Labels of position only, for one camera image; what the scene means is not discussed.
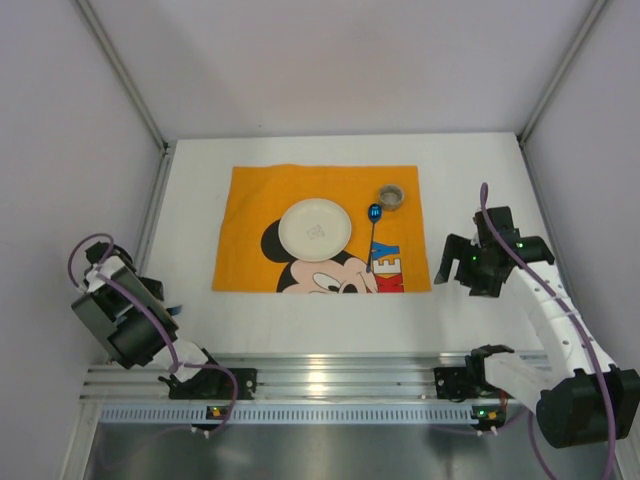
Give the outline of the small grey ceramic cup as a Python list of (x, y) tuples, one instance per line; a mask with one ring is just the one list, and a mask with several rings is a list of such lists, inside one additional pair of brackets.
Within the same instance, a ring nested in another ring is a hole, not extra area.
[(404, 203), (404, 191), (397, 185), (383, 185), (378, 190), (378, 200), (384, 211), (396, 211)]

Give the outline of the blue metal spoon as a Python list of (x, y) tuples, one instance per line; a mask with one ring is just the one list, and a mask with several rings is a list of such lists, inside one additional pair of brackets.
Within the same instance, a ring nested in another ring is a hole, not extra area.
[(367, 265), (366, 272), (367, 273), (371, 273), (372, 272), (372, 255), (373, 255), (373, 243), (374, 243), (374, 238), (375, 238), (375, 228), (376, 228), (376, 224), (382, 218), (382, 213), (383, 213), (383, 208), (379, 203), (372, 203), (368, 207), (367, 216), (368, 216), (368, 220), (369, 220), (369, 222), (371, 224), (371, 235), (370, 235), (370, 240), (369, 240), (368, 257), (367, 257), (367, 263), (366, 263), (366, 265)]

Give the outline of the orange cartoon mouse placemat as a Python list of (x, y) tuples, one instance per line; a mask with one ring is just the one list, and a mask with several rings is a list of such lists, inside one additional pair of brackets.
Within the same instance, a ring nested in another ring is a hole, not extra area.
[[(366, 272), (367, 211), (383, 185), (405, 194), (376, 224), (372, 272)], [(294, 204), (322, 198), (352, 224), (345, 249), (322, 262), (297, 260), (282, 247), (278, 226)], [(431, 289), (418, 170), (414, 166), (236, 167), (220, 230), (212, 288), (243, 293), (422, 293)]]

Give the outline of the cream round plate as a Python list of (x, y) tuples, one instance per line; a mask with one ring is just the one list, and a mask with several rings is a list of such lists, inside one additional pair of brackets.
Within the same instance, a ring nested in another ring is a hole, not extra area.
[(341, 253), (350, 241), (351, 219), (337, 203), (311, 198), (292, 205), (281, 217), (278, 238), (297, 260), (322, 262)]

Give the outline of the blue metal fork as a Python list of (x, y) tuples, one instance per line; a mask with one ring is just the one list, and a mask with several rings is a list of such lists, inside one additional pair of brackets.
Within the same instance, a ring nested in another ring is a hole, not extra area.
[(171, 316), (176, 316), (176, 315), (179, 315), (182, 312), (183, 306), (182, 305), (176, 305), (176, 306), (172, 306), (172, 307), (167, 307), (166, 310)]

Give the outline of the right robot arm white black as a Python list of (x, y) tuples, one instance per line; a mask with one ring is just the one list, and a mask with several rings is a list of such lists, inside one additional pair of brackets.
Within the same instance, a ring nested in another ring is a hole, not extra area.
[(472, 297), (511, 292), (550, 370), (530, 366), (506, 345), (480, 346), (466, 355), (465, 384), (453, 399), (501, 390), (535, 415), (555, 448), (627, 438), (639, 406), (639, 375), (619, 368), (589, 332), (545, 240), (521, 235), (507, 206), (478, 211), (474, 223), (472, 239), (447, 236), (436, 283), (454, 279)]

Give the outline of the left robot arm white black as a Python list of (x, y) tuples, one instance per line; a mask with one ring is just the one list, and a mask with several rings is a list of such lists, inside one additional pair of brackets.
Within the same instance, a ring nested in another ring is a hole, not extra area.
[(125, 369), (154, 366), (171, 399), (209, 399), (234, 388), (206, 349), (178, 336), (159, 280), (138, 274), (132, 257), (107, 233), (81, 240), (67, 260), (80, 293), (71, 308), (111, 360)]

